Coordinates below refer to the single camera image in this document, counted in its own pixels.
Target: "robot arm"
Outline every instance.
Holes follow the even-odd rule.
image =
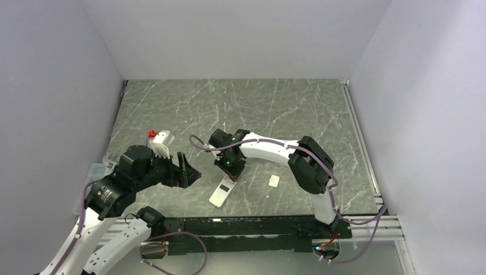
[[[260,140],[271,138],[259,136],[256,133],[243,129],[239,129],[234,135],[217,129],[211,135],[209,144],[214,148],[221,148],[250,139]],[[272,140],[286,145],[283,147],[268,142],[242,143],[239,146],[225,149],[216,154],[214,164],[228,174],[233,181],[236,181],[243,172],[246,158],[266,159],[288,166],[292,170],[297,184],[311,194],[316,219],[328,225],[334,223],[337,217],[332,209],[330,194],[326,191],[326,186],[330,182],[330,176],[315,160],[309,158],[306,153],[287,146],[299,146],[311,151],[331,171],[334,166],[332,159],[309,136],[304,136],[301,140]]]
[[[94,183],[87,195],[82,231],[75,228],[40,274],[81,274],[96,245],[120,217],[126,207],[135,202],[136,193],[158,183],[169,187],[187,188],[201,177],[188,164],[184,153],[178,153],[179,166],[171,158],[158,157],[146,146],[131,146],[121,155],[113,173]]]
[[[141,242],[163,234],[165,217],[161,213],[147,206],[137,216],[115,238],[91,254],[81,275],[105,275]]]

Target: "gray marble table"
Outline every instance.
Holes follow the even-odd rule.
[[[215,217],[312,214],[310,197],[290,169],[248,159],[236,187],[221,208],[209,203],[223,178],[214,157],[192,147],[190,134],[208,141],[216,128],[234,133],[248,129],[262,136],[298,140],[312,136],[334,160],[339,208],[345,214],[376,213],[346,100],[338,80],[234,79],[129,81],[111,135],[113,160],[133,144],[143,144],[149,129],[176,136],[171,152],[186,153],[202,173],[190,188],[154,186],[137,195],[126,210],[149,205],[166,217]],[[268,186],[271,175],[278,188]]]

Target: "red cap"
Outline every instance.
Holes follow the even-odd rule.
[[[149,130],[147,134],[149,138],[153,138],[154,136],[157,135],[157,132],[155,132],[155,130]]]

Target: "white backdrop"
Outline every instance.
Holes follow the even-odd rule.
[[[418,274],[486,274],[486,3],[393,0],[351,78]]]
[[[75,224],[122,78],[79,1],[0,4],[0,274],[35,274]]]
[[[82,0],[124,79],[349,79],[390,0]]]

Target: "white arm segment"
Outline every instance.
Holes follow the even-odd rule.
[[[271,139],[269,137],[259,136],[256,133],[249,133],[247,134],[243,140],[248,139]],[[280,139],[273,139],[278,142],[286,143],[289,145],[299,146],[298,140],[280,140]],[[289,154],[295,152],[295,149],[288,148],[285,149],[283,146],[269,143],[269,142],[249,142],[243,143],[240,145],[240,151],[245,155],[247,158],[259,158],[259,159],[266,159],[270,160],[271,162],[280,163],[288,167],[288,160]]]
[[[84,266],[88,274],[105,275],[130,250],[150,237],[151,229],[142,219],[133,219],[125,230],[91,254]]]
[[[100,221],[98,216],[98,213],[94,212],[92,209],[86,209],[86,217],[84,220],[85,227],[81,231],[81,238],[77,240],[73,250],[56,272],[56,275],[78,275],[83,272],[83,267],[88,261],[91,253],[93,253],[94,249],[96,248],[96,245],[106,231],[108,231],[109,227],[112,226],[118,219],[118,217],[105,218],[104,220]],[[50,262],[48,267],[40,273],[40,275],[49,275],[51,273],[74,238],[76,229],[77,225],[75,225],[54,259]]]
[[[256,133],[249,133],[247,134],[243,140],[248,139],[271,139],[269,137],[259,136]],[[278,142],[282,142],[289,145],[299,146],[299,142],[297,140],[280,140],[280,139],[273,139],[277,140]],[[259,158],[259,159],[266,159],[270,160],[271,162],[276,162],[283,164],[288,167],[289,161],[289,154],[295,152],[295,149],[288,148],[285,149],[283,146],[268,143],[268,142],[249,142],[240,145],[240,151],[245,155],[247,158]],[[320,222],[330,224],[334,221],[336,217],[336,213],[332,209],[331,204],[331,197],[329,195],[329,191],[326,191],[324,194],[310,194],[312,199],[312,204],[314,206],[314,215],[316,219]]]

